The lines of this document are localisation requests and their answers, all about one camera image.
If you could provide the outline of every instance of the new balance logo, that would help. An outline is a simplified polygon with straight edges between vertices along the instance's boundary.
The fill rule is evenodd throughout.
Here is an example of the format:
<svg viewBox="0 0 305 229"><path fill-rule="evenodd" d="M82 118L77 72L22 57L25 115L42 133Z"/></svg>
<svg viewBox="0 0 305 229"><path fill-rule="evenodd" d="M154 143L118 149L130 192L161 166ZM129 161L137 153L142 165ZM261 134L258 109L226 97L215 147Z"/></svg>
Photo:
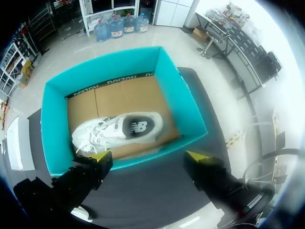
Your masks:
<svg viewBox="0 0 305 229"><path fill-rule="evenodd" d="M137 123L132 123L129 133L132 133L133 131L135 133L140 133L146 130L146 126L147 126L147 122L143 121L143 122L138 122Z"/></svg>

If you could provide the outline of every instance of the floor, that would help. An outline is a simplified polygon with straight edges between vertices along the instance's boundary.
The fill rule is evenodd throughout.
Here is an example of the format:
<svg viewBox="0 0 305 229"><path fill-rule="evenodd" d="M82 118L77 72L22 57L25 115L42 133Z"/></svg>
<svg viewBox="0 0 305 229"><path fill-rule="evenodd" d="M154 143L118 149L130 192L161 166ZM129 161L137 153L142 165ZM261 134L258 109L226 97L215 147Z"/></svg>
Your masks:
<svg viewBox="0 0 305 229"><path fill-rule="evenodd" d="M94 34L90 37L76 34L65 40L60 36L51 37L46 46L50 50L35 68L28 86L25 89L17 88L10 99L5 129L17 116L29 117L41 108L45 82L62 71L109 52L156 45L165 48L177 67L190 67L197 72L216 112L224 138L229 139L239 133L240 138L228 149L228 155L232 174L241 178L247 165L258 155L256 132L248 128L252 122L249 105L245 98L237 100L241 90L232 85L234 74L229 66L223 60L207 60L198 55L198 42L179 28L150 26L144 34L128 34L103 43L96 42ZM190 223L192 228L213 228L222 215L223 212L210 203L166 228L187 227Z"/></svg>

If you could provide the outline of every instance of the black table surface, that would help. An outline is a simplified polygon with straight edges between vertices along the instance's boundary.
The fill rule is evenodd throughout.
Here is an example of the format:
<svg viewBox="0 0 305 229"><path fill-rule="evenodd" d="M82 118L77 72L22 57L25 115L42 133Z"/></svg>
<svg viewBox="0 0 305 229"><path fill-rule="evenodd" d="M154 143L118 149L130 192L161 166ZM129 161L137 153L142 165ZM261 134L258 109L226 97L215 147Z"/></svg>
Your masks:
<svg viewBox="0 0 305 229"><path fill-rule="evenodd" d="M186 149L209 151L221 158L230 172L223 133L209 97L196 72L178 68L198 105L208 135L176 152L136 166L111 171L101 187L92 190L83 202L95 217L94 224L112 229L159 228L198 211L210 202L199 192L183 168ZM13 187L23 179L39 177L51 185L41 143L41 110L29 117L30 146L36 170L13 171L8 154L3 160L8 182Z"/></svg>

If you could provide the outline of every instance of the cardboard box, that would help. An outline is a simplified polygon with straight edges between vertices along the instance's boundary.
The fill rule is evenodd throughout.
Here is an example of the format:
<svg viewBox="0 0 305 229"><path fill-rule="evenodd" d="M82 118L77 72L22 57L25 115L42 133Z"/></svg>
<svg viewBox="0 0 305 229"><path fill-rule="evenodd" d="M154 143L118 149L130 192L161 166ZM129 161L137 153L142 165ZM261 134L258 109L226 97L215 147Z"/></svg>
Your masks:
<svg viewBox="0 0 305 229"><path fill-rule="evenodd" d="M31 65L31 61L26 61L26 63L21 69L21 73L31 76L32 72L33 72L33 66Z"/></svg>
<svg viewBox="0 0 305 229"><path fill-rule="evenodd" d="M94 101L93 94L97 104L89 103L85 98L89 96ZM78 106L78 109L72 111L72 106ZM207 134L188 86L166 51L159 46L99 56L47 81L42 99L41 139L50 174L60 176L72 166L75 150L70 131L76 128L77 122L96 115L115 116L139 109L158 109L168 122L169 132L166 132L166 137L160 135L160 141L167 142L178 135L179 138L158 145L149 153L139 151L139 156L130 155L130 158L125 158L123 151L127 151L131 145L122 146L120 153L113 150L113 154L124 159L114 159L112 170L148 163L166 154L183 153L189 144Z"/></svg>
<svg viewBox="0 0 305 229"><path fill-rule="evenodd" d="M208 43L210 41L209 35L207 35L205 32L202 30L195 28L193 31L193 37L195 40L203 43Z"/></svg>
<svg viewBox="0 0 305 229"><path fill-rule="evenodd" d="M179 137L155 76L126 80L84 92L68 99L67 106L71 135L83 122L98 117L116 117L129 112L158 112L161 115L164 126L156 142L111 148L113 158L143 155Z"/></svg>
<svg viewBox="0 0 305 229"><path fill-rule="evenodd" d="M20 79L20 84L18 85L21 88L26 88L30 80L30 76L26 73L22 73L22 77Z"/></svg>

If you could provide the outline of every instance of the blue water bottle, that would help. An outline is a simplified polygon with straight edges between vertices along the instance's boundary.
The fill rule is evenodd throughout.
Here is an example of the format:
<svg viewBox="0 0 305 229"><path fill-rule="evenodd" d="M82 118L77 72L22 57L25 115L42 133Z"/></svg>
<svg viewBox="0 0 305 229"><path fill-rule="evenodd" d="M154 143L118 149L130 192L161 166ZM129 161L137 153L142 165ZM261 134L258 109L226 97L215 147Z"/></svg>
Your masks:
<svg viewBox="0 0 305 229"><path fill-rule="evenodd" d="M112 38L120 38L123 36L123 21L114 17L114 20L109 25L110 34Z"/></svg>
<svg viewBox="0 0 305 229"><path fill-rule="evenodd" d="M103 23L99 20L99 23L94 27L94 33L96 35L96 41L104 42L109 39L109 27L107 23Z"/></svg>
<svg viewBox="0 0 305 229"><path fill-rule="evenodd" d="M127 14L127 17L124 18L124 33L134 32L135 19L131 16L130 13Z"/></svg>
<svg viewBox="0 0 305 229"><path fill-rule="evenodd" d="M136 19L135 31L138 33L144 33L148 29L149 20L144 16L144 13L141 13L139 17Z"/></svg>

